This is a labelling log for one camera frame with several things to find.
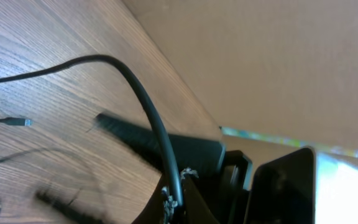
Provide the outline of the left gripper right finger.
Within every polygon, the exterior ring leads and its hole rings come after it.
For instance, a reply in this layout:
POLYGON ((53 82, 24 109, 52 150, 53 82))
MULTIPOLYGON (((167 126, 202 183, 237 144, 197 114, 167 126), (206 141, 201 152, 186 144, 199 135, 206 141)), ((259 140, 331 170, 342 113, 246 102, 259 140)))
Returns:
POLYGON ((185 201, 185 216, 189 224, 218 224, 209 207, 201 196, 192 178, 198 178, 198 172, 189 167, 180 173, 183 196, 185 201))

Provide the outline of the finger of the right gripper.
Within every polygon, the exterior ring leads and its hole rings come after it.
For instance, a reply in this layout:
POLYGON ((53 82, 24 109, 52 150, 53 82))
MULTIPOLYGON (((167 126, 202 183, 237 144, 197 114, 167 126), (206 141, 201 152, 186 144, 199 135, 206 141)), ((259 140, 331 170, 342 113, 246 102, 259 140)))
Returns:
POLYGON ((48 192, 47 190, 36 191, 34 197, 37 200, 54 208, 58 213, 61 213, 65 218, 77 224, 108 224, 108 222, 101 215, 87 213, 71 204, 65 202, 59 195, 48 192))
POLYGON ((217 174, 223 166, 225 148, 219 141, 180 134, 163 134, 108 113, 95 117, 106 133, 114 136, 132 152, 159 171, 163 164, 176 164, 178 170, 190 168, 199 174, 217 174))

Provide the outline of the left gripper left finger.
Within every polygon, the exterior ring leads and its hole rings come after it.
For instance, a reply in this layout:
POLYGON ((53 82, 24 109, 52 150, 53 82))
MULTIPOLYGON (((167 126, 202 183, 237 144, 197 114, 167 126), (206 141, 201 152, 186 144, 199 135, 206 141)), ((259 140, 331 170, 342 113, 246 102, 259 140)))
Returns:
POLYGON ((147 205, 132 224, 175 223, 176 200, 170 195, 167 178, 162 175, 147 205))

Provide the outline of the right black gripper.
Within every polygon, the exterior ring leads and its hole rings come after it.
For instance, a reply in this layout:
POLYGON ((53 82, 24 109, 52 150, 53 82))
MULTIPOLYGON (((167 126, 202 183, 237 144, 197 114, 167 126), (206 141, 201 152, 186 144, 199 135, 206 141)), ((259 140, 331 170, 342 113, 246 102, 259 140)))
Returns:
POLYGON ((219 223, 314 223, 313 149, 260 165, 246 190, 249 166, 242 152, 227 152, 219 174, 198 179, 200 194, 219 223))

